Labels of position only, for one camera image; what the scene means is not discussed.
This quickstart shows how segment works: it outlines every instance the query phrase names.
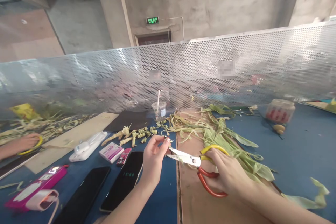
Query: hand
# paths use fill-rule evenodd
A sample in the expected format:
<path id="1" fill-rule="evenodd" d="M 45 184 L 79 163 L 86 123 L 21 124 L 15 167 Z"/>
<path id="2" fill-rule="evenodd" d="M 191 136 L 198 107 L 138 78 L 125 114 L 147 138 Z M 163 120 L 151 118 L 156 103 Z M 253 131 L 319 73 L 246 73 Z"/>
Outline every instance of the hand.
<path id="1" fill-rule="evenodd" d="M 164 136 L 152 136 L 143 152 L 144 164 L 140 182 L 152 186 L 153 189 L 158 185 L 161 176 L 162 160 L 170 145 L 169 138 L 165 140 Z"/>
<path id="2" fill-rule="evenodd" d="M 247 190 L 254 186 L 254 182 L 234 157 L 214 148 L 211 148 L 206 155 L 212 158 L 219 172 L 219 177 L 216 179 L 205 177 L 208 185 L 234 196 L 244 196 Z"/>
<path id="3" fill-rule="evenodd" d="M 26 151 L 32 149 L 40 140 L 40 135 L 37 133 L 29 134 L 27 136 L 12 140 L 4 147 L 11 155 L 18 152 Z"/>

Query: yellow scissor handle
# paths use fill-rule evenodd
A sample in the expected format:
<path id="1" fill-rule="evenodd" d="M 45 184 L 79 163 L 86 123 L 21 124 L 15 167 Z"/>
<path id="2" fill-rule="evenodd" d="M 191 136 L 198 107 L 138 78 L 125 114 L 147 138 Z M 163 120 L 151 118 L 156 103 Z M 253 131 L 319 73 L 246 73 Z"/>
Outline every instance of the yellow scissor handle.
<path id="1" fill-rule="evenodd" d="M 212 159 L 210 157 L 204 156 L 205 153 L 207 153 L 208 150 L 210 150 L 211 148 L 215 148 L 217 150 L 220 150 L 221 152 L 223 152 L 225 155 L 230 156 L 229 153 L 223 148 L 220 147 L 219 145 L 209 145 L 208 147 L 205 147 L 203 150 L 201 150 L 201 160 L 210 160 L 212 161 Z"/>
<path id="2" fill-rule="evenodd" d="M 38 141 L 38 143 L 34 146 L 34 148 L 30 149 L 30 150 L 26 150 L 26 151 L 23 151 L 23 152 L 20 152 L 18 153 L 18 155 L 24 155 L 24 154 L 27 154 L 29 152 L 32 152 L 33 150 L 35 150 L 37 147 L 39 147 L 42 142 L 43 142 L 43 138 L 41 136 L 39 136 L 40 140 Z"/>

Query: plastic jar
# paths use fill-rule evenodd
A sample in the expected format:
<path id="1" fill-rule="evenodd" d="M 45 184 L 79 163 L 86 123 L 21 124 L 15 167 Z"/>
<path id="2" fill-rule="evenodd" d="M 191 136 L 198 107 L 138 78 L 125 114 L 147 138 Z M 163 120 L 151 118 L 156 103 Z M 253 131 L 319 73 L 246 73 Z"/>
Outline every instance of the plastic jar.
<path id="1" fill-rule="evenodd" d="M 158 121 L 163 121 L 166 117 L 166 105 L 167 103 L 166 102 L 163 102 L 163 101 L 159 101 L 159 107 L 158 107 L 158 103 L 157 102 L 154 102 L 152 104 L 152 108 L 154 109 L 154 114 L 156 116 L 156 110 L 158 110 L 157 112 L 157 120 Z"/>
<path id="2" fill-rule="evenodd" d="M 267 107 L 266 118 L 280 124 L 289 123 L 295 111 L 294 102 L 274 99 Z"/>

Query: concrete pillar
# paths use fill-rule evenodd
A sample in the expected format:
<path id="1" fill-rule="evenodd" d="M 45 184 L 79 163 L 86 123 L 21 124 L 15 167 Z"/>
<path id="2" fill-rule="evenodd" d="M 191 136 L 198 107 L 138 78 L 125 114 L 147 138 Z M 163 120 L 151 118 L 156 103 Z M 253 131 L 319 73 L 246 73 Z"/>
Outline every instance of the concrete pillar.
<path id="1" fill-rule="evenodd" d="M 100 0 L 100 2 L 113 48 L 134 46 L 125 0 Z"/>

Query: perforated metal sheet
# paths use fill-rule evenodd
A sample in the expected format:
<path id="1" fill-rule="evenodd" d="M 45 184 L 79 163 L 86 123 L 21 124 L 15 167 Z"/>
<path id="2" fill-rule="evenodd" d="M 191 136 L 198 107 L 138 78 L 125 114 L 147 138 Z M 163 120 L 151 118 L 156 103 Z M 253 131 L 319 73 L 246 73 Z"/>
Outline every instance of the perforated metal sheet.
<path id="1" fill-rule="evenodd" d="M 1 63 L 1 116 L 26 102 L 69 114 L 151 109 L 159 89 L 170 108 L 331 98 L 335 67 L 336 22 Z"/>

